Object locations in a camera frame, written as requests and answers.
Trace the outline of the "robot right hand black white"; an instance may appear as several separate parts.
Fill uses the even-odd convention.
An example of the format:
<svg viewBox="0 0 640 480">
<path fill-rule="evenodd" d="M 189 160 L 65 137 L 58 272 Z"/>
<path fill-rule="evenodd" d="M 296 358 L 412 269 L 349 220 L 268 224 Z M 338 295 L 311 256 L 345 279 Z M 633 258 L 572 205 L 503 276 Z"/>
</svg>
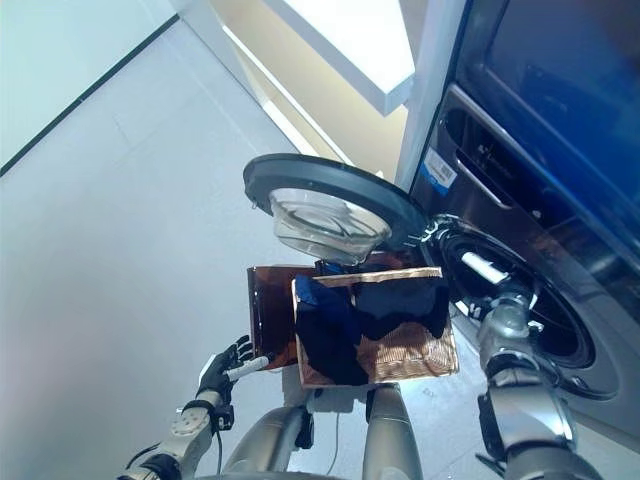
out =
<svg viewBox="0 0 640 480">
<path fill-rule="evenodd" d="M 453 268 L 455 285 L 466 315 L 480 320 L 507 291 L 511 274 L 477 253 L 467 251 L 456 260 Z"/>
</svg>

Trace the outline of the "robot left hand black white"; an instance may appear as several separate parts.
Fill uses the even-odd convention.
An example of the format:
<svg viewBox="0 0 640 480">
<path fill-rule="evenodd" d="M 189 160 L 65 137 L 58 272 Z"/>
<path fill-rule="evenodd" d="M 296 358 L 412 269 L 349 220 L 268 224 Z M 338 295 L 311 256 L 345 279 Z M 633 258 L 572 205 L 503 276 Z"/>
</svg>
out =
<svg viewBox="0 0 640 480">
<path fill-rule="evenodd" d="M 271 353 L 255 356 L 250 337 L 244 335 L 224 351 L 209 358 L 200 372 L 197 394 L 213 391 L 225 403 L 230 403 L 231 392 L 237 381 L 263 370 L 272 360 Z"/>
</svg>

